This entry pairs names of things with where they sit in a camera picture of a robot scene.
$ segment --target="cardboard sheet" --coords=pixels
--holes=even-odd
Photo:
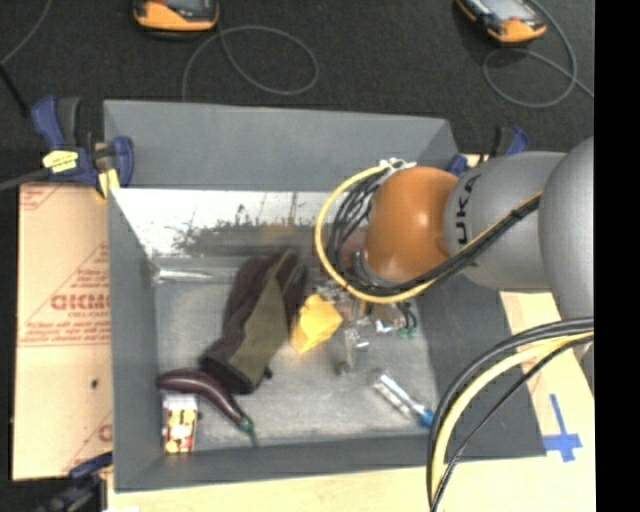
[[[111,449],[106,202],[92,188],[20,190],[13,478],[65,475]]]

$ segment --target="yellow label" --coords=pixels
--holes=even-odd
[[[100,180],[100,190],[104,197],[109,195],[109,190],[120,188],[120,179],[118,178],[118,173],[115,169],[109,169],[108,171],[101,172],[98,175],[98,179]]]
[[[170,409],[167,412],[165,453],[190,453],[195,440],[196,409]]]
[[[54,173],[68,171],[76,166],[78,153],[75,151],[64,151],[56,149],[42,159],[42,163]]]

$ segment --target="yellow cable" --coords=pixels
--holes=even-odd
[[[315,243],[315,246],[316,246],[316,252],[318,254],[318,258],[320,258],[320,262],[322,263],[322,266],[329,273],[331,278],[334,279],[336,281],[336,283],[338,283],[340,286],[345,288],[354,297],[357,297],[357,298],[362,299],[362,300],[367,301],[367,302],[376,303],[376,304],[393,304],[393,303],[396,303],[396,302],[402,302],[402,301],[409,300],[410,298],[415,297],[419,293],[421,293],[424,290],[426,290],[429,286],[431,286],[433,283],[435,283],[438,280],[438,278],[431,279],[430,281],[427,281],[426,283],[419,284],[419,285],[414,286],[413,288],[411,288],[411,289],[409,289],[409,290],[407,290],[405,292],[401,292],[401,293],[398,293],[398,294],[395,294],[395,295],[379,297],[377,295],[371,295],[371,294],[362,292],[362,291],[358,290],[357,288],[354,288],[353,286],[348,284],[347,281],[336,271],[336,269],[333,268],[333,265],[331,265],[331,262],[329,261],[329,258],[327,257],[327,253],[324,250],[324,244],[322,243],[322,227],[323,227],[324,219],[325,219],[325,217],[327,215],[327,212],[329,211],[329,208],[331,207],[333,202],[336,200],[336,198],[340,194],[342,194],[345,190],[347,190],[354,183],[357,183],[358,181],[361,181],[361,180],[363,180],[365,178],[368,178],[369,176],[373,176],[375,174],[379,174],[381,172],[384,172],[387,169],[389,169],[389,165],[388,164],[379,165],[377,167],[371,167],[370,169],[366,169],[364,171],[361,171],[358,174],[353,175],[351,178],[348,178],[347,180],[343,181],[329,195],[327,200],[324,202],[324,204],[320,208],[320,212],[318,213],[318,216],[316,218],[315,236],[314,236],[314,243]],[[542,194],[542,191],[539,191],[539,192],[535,193],[534,195],[529,197],[526,201],[523,201],[522,203],[520,203],[520,205],[518,205],[517,208],[519,208],[520,206],[524,205],[525,203],[533,200],[534,198],[539,197],[541,194]],[[480,237],[482,237],[485,233],[487,233],[488,231],[493,229],[497,224],[502,222],[509,215],[510,215],[510,213],[508,213],[507,215],[505,215],[504,217],[499,219],[494,224],[492,224],[489,227],[487,227],[478,236],[476,236],[473,240],[471,240],[467,244],[466,247],[467,248],[471,247],[473,244],[475,244],[477,242],[477,240]]]
[[[458,399],[451,406],[451,409],[447,413],[447,416],[442,423],[442,427],[438,432],[433,452],[433,463],[430,468],[431,474],[428,475],[428,477],[431,478],[431,488],[433,492],[430,499],[435,497],[438,485],[440,484],[445,471],[445,454],[449,444],[449,439],[451,438],[451,433],[471,400],[473,400],[473,398],[493,379],[514,366],[533,358],[544,358],[567,343],[592,334],[593,331],[590,331],[571,336],[562,336],[533,342],[527,345],[522,351],[501,360],[499,363],[480,374],[471,384],[469,384],[469,386],[460,394]]]

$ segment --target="cable bundle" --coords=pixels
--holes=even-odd
[[[401,171],[405,162],[383,162],[377,167],[364,170],[339,185],[323,204],[315,226],[314,243],[318,257],[329,275],[353,296],[378,304],[403,302],[422,293],[436,281],[449,277],[471,263],[482,251],[505,233],[516,222],[537,210],[542,192],[537,192],[507,215],[489,226],[444,263],[430,271],[403,283],[381,284],[370,276],[354,268],[345,268],[342,248],[348,238],[364,222],[370,209],[370,198],[383,180],[392,172]],[[341,203],[329,237],[325,244],[322,240],[322,228],[327,212],[335,200],[350,189]]]
[[[427,497],[430,510],[437,510],[446,485],[451,478],[452,471],[465,448],[498,409],[525,382],[562,352],[577,345],[591,343],[593,340],[593,317],[563,320],[534,327],[498,344],[473,361],[456,378],[455,382],[441,398],[431,428],[427,454]],[[449,463],[446,464],[446,449],[453,429],[471,400],[495,378],[509,369],[531,360],[536,360],[537,362],[499,399],[483,420],[463,440]],[[487,369],[483,369],[490,362],[493,364]]]

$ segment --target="olive green glove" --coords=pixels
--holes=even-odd
[[[295,252],[250,258],[234,278],[222,336],[200,358],[200,367],[232,393],[251,393],[269,373],[271,358],[289,339],[304,302],[306,268]]]

